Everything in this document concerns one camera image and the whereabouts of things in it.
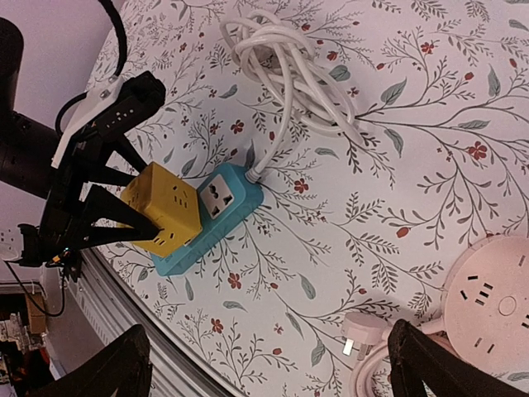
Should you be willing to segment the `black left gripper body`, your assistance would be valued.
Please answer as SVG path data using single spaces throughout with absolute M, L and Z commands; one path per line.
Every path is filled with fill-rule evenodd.
M 105 185 L 88 180 L 90 141 L 95 139 L 102 140 L 100 136 L 92 136 L 87 141 L 69 143 L 67 156 L 54 172 L 39 225 L 39 234 L 42 237 L 72 250 L 76 250 L 74 229 L 78 225 L 88 191 L 93 185 Z

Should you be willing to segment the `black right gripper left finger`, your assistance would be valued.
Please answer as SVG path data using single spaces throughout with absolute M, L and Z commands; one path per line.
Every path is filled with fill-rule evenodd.
M 78 369 L 30 395 L 148 397 L 152 371 L 150 340 L 144 327 L 135 324 Z

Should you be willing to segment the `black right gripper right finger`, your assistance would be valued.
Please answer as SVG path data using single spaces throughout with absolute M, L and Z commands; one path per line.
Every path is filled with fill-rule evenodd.
M 388 337 L 390 380 L 397 397 L 508 397 L 522 392 L 456 358 L 406 320 L 398 320 Z

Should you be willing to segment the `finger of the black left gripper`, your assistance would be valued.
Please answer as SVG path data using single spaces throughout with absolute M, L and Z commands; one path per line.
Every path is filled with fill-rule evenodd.
M 153 240 L 160 229 L 142 213 L 99 185 L 93 185 L 83 201 L 74 229 L 74 249 L 114 242 Z
M 112 142 L 90 141 L 88 180 L 99 184 L 127 186 L 147 163 L 127 138 Z

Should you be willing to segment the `yellow cube socket adapter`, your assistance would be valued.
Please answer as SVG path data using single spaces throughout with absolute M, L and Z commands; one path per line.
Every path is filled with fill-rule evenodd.
M 159 228 L 156 236 L 134 243 L 156 256 L 169 256 L 203 229 L 197 190 L 155 162 L 133 178 L 120 199 Z

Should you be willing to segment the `teal power strip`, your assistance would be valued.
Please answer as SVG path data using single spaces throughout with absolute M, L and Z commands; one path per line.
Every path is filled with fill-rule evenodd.
M 231 233 L 264 201 L 258 184 L 245 177 L 240 165 L 219 165 L 198 187 L 202 231 L 189 243 L 166 257 L 152 255 L 161 276 L 182 275 Z

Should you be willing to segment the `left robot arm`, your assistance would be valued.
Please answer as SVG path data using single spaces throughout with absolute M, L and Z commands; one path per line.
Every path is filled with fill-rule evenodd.
M 154 239 L 159 228 L 110 193 L 133 175 L 107 166 L 117 153 L 134 170 L 147 164 L 126 137 L 154 116 L 165 100 L 165 87 L 151 72 L 124 80 L 126 32 L 111 1 L 102 8 L 114 26 L 119 56 L 116 70 L 101 88 L 70 99 L 55 127 L 46 127 L 14 109 L 23 37 L 1 20 L 1 180 L 45 200 L 37 226 L 20 225 L 21 257 L 46 261 L 63 251 L 79 251 L 113 242 Z

